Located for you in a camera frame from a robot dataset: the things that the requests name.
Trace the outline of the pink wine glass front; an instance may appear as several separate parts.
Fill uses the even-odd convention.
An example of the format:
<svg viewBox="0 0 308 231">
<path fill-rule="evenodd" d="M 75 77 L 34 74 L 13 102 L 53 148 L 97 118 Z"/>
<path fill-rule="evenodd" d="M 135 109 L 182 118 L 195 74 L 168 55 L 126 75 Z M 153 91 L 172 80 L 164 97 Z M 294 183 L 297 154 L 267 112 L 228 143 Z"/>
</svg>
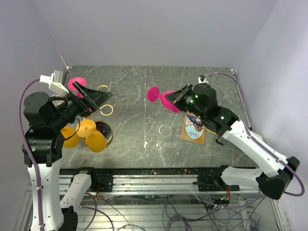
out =
<svg viewBox="0 0 308 231">
<path fill-rule="evenodd" d="M 155 102 L 158 99 L 161 101 L 161 104 L 168 110 L 174 112 L 174 113 L 179 113 L 180 110 L 175 107 L 167 98 L 166 95 L 173 93 L 174 91 L 166 91 L 164 93 L 160 93 L 160 89 L 157 86 L 152 86 L 147 93 L 147 98 L 151 102 Z"/>
</svg>

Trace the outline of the clear wine glass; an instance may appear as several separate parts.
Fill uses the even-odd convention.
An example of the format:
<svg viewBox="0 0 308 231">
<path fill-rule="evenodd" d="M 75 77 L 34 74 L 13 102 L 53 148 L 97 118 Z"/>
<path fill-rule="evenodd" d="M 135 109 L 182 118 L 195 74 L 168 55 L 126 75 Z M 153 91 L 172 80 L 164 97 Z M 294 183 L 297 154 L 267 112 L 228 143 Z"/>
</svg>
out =
<svg viewBox="0 0 308 231">
<path fill-rule="evenodd" d="M 172 128 L 169 125 L 161 125 L 158 129 L 158 139 L 160 141 L 170 141 L 172 138 Z"/>
</svg>

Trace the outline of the yellow wine glass front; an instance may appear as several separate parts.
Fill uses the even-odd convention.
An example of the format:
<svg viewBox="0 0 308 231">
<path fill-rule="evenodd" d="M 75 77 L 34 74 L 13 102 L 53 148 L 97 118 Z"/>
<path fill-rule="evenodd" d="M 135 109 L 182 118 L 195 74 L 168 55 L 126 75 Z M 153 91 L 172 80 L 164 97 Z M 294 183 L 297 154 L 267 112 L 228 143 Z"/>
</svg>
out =
<svg viewBox="0 0 308 231">
<path fill-rule="evenodd" d="M 105 136 L 96 129 L 91 119 L 82 120 L 76 127 L 77 135 L 83 138 L 87 147 L 94 153 L 99 153 L 107 147 Z"/>
</svg>

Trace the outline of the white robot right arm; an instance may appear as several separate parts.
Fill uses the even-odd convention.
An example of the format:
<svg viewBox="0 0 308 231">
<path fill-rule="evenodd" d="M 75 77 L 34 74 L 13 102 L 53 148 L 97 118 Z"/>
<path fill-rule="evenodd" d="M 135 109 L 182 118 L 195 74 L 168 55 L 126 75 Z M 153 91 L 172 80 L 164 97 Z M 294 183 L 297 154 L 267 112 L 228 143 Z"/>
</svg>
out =
<svg viewBox="0 0 308 231">
<path fill-rule="evenodd" d="M 180 111 L 197 116 L 208 129 L 237 146 L 258 165 L 256 169 L 223 166 L 212 178 L 215 189 L 221 191 L 228 185 L 243 185 L 259 189 L 274 200 L 279 200 L 286 192 L 300 161 L 275 151 L 251 134 L 235 113 L 218 105 L 216 91 L 209 84 L 189 84 L 166 94 L 165 98 Z"/>
</svg>

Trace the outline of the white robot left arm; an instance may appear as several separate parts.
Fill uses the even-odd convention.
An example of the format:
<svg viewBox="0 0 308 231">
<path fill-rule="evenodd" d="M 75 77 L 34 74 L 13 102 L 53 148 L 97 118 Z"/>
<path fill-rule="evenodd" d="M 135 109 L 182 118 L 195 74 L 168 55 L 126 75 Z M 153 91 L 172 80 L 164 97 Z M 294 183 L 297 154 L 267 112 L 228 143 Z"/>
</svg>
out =
<svg viewBox="0 0 308 231">
<path fill-rule="evenodd" d="M 98 186 L 93 167 L 79 168 L 65 196 L 60 196 L 61 130 L 78 116 L 91 115 L 112 97 L 110 92 L 91 90 L 78 82 L 73 85 L 80 97 L 59 84 L 56 97 L 34 92 L 22 95 L 19 102 L 19 116 L 29 123 L 29 130 L 22 131 L 22 150 L 32 184 L 33 231 L 75 231 L 84 195 Z"/>
</svg>

